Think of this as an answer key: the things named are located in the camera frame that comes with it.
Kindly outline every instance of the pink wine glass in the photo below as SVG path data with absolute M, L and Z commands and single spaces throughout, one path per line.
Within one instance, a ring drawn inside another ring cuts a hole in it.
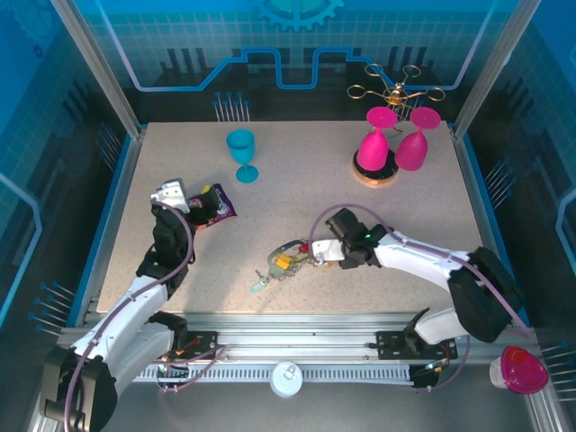
M 388 157 L 388 140 L 382 129 L 389 129 L 398 121 L 398 116 L 390 108 L 377 106 L 370 110 L 366 119 L 376 130 L 366 135 L 360 144 L 356 161 L 366 171 L 378 171 L 386 165 Z
M 431 131 L 441 122 L 440 115 L 432 108 L 421 106 L 414 108 L 410 121 L 418 127 L 418 131 L 406 136 L 396 153 L 396 165 L 406 171 L 418 171 L 424 165 L 428 153 L 428 141 L 423 131 Z

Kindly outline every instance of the white bottle cap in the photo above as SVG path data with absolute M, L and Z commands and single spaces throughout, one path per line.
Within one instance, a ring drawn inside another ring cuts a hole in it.
M 289 398 L 302 387 L 302 371 L 291 362 L 282 362 L 272 372 L 270 386 L 281 398 Z

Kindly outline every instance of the gear logo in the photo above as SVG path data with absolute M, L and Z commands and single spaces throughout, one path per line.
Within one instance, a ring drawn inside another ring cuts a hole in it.
M 312 30 L 314 24 L 324 25 L 324 20 L 334 18 L 336 8 L 344 5 L 342 0 L 256 0 L 255 7 L 260 17 L 279 24 L 282 30 L 302 27 Z

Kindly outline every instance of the cable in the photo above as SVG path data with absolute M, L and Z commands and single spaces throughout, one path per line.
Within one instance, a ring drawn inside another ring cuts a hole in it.
M 226 351 L 225 346 L 219 346 L 219 348 L 221 348 L 220 352 L 217 355 L 215 355 L 214 358 L 206 365 L 206 367 L 204 367 L 199 373 L 197 373 L 192 380 L 185 382 L 182 385 L 178 385 L 178 386 L 174 385 L 174 387 L 164 387 L 164 393 L 166 393 L 166 392 L 178 393 L 181 390 L 190 387 L 191 385 L 196 383 L 198 380 L 200 380 L 200 378 L 205 376 L 206 373 L 210 370 L 210 368 L 216 364 L 216 362 L 220 359 L 220 357 L 222 357 L 222 354 L 224 354 L 224 351 Z
M 133 302 L 136 298 L 140 297 L 143 293 L 146 293 L 147 291 L 151 290 L 152 288 L 155 288 L 155 287 L 163 284 L 164 282 L 170 280 L 171 278 L 176 276 L 178 273 L 180 273 L 180 271 L 185 266 L 188 265 L 188 262 L 190 261 L 190 259 L 192 258 L 192 255 L 194 254 L 194 238 L 192 236 L 192 232 L 190 230 L 190 227 L 188 226 L 188 223 L 186 222 L 186 220 L 184 219 L 184 216 L 182 216 L 180 211 L 175 209 L 174 207 L 168 205 L 168 204 L 165 204 L 163 202 L 158 202 L 156 200 L 152 200 L 151 203 L 152 203 L 152 205 L 159 205 L 162 208 L 170 211 L 172 214 L 174 214 L 178 218 L 180 223 L 182 223 L 182 225 L 184 226 L 184 231 L 186 232 L 186 239 L 188 240 L 188 250 L 186 251 L 186 256 L 184 257 L 184 260 L 182 261 L 182 263 L 180 263 L 180 265 L 177 268 L 175 268 L 174 270 L 172 270 L 170 273 L 166 274 L 165 276 L 161 277 L 160 279 L 157 279 L 156 281 L 151 282 L 148 285 L 137 290 L 131 297 L 124 299 L 118 305 L 118 307 L 116 309 L 112 310 L 106 316 L 106 318 L 104 318 L 102 325 L 94 334 L 94 338 L 87 345 L 86 350 L 84 351 L 84 353 L 82 354 L 82 356 L 78 360 L 78 364 L 76 365 L 76 368 L 74 369 L 74 372 L 72 373 L 72 377 L 70 378 L 70 384 L 68 385 L 67 392 L 66 392 L 66 399 L 64 402 L 64 430 L 65 430 L 65 432 L 71 432 L 70 418 L 71 418 L 71 410 L 72 410 L 72 399 L 74 397 L 74 390 L 77 386 L 78 377 L 80 376 L 80 372 L 82 371 L 82 368 L 84 367 L 86 359 L 88 358 L 88 356 L 90 356 L 90 353 L 92 352 L 93 348 L 98 343 L 98 339 L 100 339 L 100 337 L 102 336 L 104 331 L 108 328 L 108 326 L 113 321 L 113 319 L 128 304 Z
M 310 251 L 310 257 L 312 259 L 316 260 L 316 257 L 314 256 L 313 249 L 312 249 L 312 242 L 314 239 L 314 232 L 316 231 L 318 224 L 329 212 L 332 212 L 335 209 L 339 209 L 342 207 L 352 207 L 352 208 L 364 210 L 368 214 L 371 214 L 372 216 L 374 216 L 376 218 L 376 220 L 378 222 L 380 222 L 380 224 L 384 227 L 386 232 L 388 234 L 390 234 L 390 236 L 393 239 L 395 239 L 399 244 L 402 244 L 405 248 L 413 248 L 416 250 L 420 250 L 422 252 L 427 252 L 429 254 L 435 255 L 435 256 L 443 258 L 443 259 L 453 260 L 456 263 L 458 263 L 459 265 L 466 267 L 473 275 L 475 275 L 480 281 L 482 281 L 482 283 L 484 285 L 486 285 L 486 287 L 490 290 L 492 295 L 496 298 L 496 300 L 498 300 L 498 302 L 506 310 L 508 315 L 510 315 L 510 317 L 520 326 L 520 328 L 522 329 L 524 334 L 528 338 L 531 338 L 533 336 L 532 332 L 527 327 L 527 325 L 524 323 L 524 321 L 516 314 L 516 312 L 514 311 L 514 309 L 512 309 L 512 307 L 509 305 L 509 303 L 506 301 L 506 299 L 504 299 L 504 297 L 502 297 L 502 294 L 500 294 L 498 292 L 498 290 L 496 289 L 494 284 L 482 272 L 480 272 L 480 270 L 478 270 L 476 267 L 474 267 L 468 261 L 464 261 L 463 259 L 459 258 L 458 256 L 452 256 L 446 252 L 443 252 L 441 250 L 437 250 L 433 247 L 428 247 L 426 245 L 420 245 L 418 243 L 413 243 L 411 241 L 404 241 L 400 236 L 398 236 L 398 234 L 396 234 L 388 226 L 388 224 L 386 222 L 384 222 L 384 220 L 380 216 L 378 216 L 374 211 L 370 210 L 369 208 L 367 208 L 361 204 L 353 204 L 353 203 L 336 204 L 336 205 L 333 205 L 333 206 L 327 208 L 325 211 L 322 212 L 322 214 L 314 221 L 314 224 L 312 225 L 312 229 L 310 230 L 310 235 L 308 237 L 308 239 L 309 239 L 308 240 L 308 248 Z
M 318 224 L 320 223 L 320 221 L 322 221 L 322 219 L 328 213 L 333 212 L 335 209 L 340 209 L 340 208 L 344 208 L 344 207 L 351 207 L 353 209 L 364 210 L 368 214 L 372 215 L 384 227 L 386 232 L 388 234 L 390 234 L 390 236 L 393 239 L 395 239 L 398 243 L 402 244 L 404 247 L 413 248 L 413 249 L 420 250 L 423 252 L 431 253 L 431 254 L 436 255 L 437 257 L 440 257 L 443 259 L 454 260 L 456 263 L 467 268 L 470 272 L 472 272 L 473 275 L 475 275 L 480 281 L 482 281 L 486 285 L 486 287 L 490 290 L 492 295 L 494 295 L 494 297 L 496 297 L 496 300 L 499 301 L 499 303 L 506 310 L 506 312 L 510 315 L 510 317 L 520 326 L 522 333 L 525 336 L 527 336 L 528 338 L 534 337 L 534 334 L 530 331 L 530 329 L 527 327 L 527 325 L 524 323 L 524 321 L 516 314 L 516 312 L 512 309 L 512 307 L 509 305 L 509 303 L 506 301 L 506 299 L 504 299 L 504 297 L 502 297 L 502 295 L 498 292 L 498 290 L 492 284 L 492 282 L 484 274 L 482 274 L 476 267 L 474 267 L 473 265 L 471 265 L 467 261 L 464 261 L 463 259 L 461 259 L 457 256 L 450 256 L 446 252 L 436 250 L 432 247 L 427 247 L 425 245 L 412 243 L 411 241 L 404 242 L 402 240 L 402 238 L 400 236 L 398 236 L 380 216 L 378 216 L 378 214 L 376 214 L 374 211 L 370 210 L 369 208 L 367 208 L 364 205 L 354 204 L 354 203 L 335 204 L 335 205 L 332 205 L 331 207 L 328 207 L 325 211 L 323 211 L 320 214 L 320 216 L 314 221 L 314 224 L 312 225 L 312 228 L 310 230 L 310 235 L 308 236 L 308 250 L 310 251 L 310 257 L 314 261 L 316 261 L 316 257 L 314 256 L 312 243 L 314 241 L 314 233 L 316 232 L 316 228 L 318 227 Z M 463 354 L 462 362 L 458 365 L 458 368 L 456 369 L 456 371 L 446 381 L 444 381 L 444 382 L 442 382 L 439 385 L 434 387 L 435 390 L 439 390 L 439 389 L 446 387 L 449 383 L 451 383 L 456 378 L 456 376 L 458 376 L 458 374 L 460 374 L 460 372 L 464 368 L 464 365 L 466 364 L 466 361 L 468 360 L 468 355 L 470 354 L 470 345 L 471 345 L 470 336 L 466 335 L 466 337 L 467 337 L 466 349 L 465 349 L 464 354 Z M 431 392 L 431 388 L 413 389 L 413 390 L 416 390 L 416 391 L 428 390 L 428 392 Z
M 464 350 L 464 354 L 462 356 L 462 362 L 458 365 L 458 367 L 456 368 L 454 373 L 452 375 L 450 375 L 446 381 L 441 382 L 440 384 L 437 384 L 434 387 L 409 387 L 409 388 L 416 391 L 416 392 L 426 390 L 428 393 L 431 393 L 433 390 L 434 390 L 434 392 L 437 392 L 438 390 L 446 387 L 449 383 L 451 383 L 453 380 L 455 380 L 456 376 L 458 376 L 460 374 L 460 372 L 464 369 L 464 366 L 466 365 L 466 361 L 468 360 L 468 356 L 470 355 L 471 344 L 472 343 L 470 340 L 470 336 L 466 335 L 466 349 Z

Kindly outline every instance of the keychain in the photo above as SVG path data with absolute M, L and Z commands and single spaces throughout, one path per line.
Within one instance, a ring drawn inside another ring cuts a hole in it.
M 261 292 L 274 279 L 283 281 L 286 277 L 292 277 L 302 268 L 302 264 L 314 264 L 308 253 L 308 242 L 306 240 L 293 240 L 281 245 L 272 252 L 268 259 L 268 274 L 264 275 L 256 270 L 258 282 L 250 287 L 251 293 Z

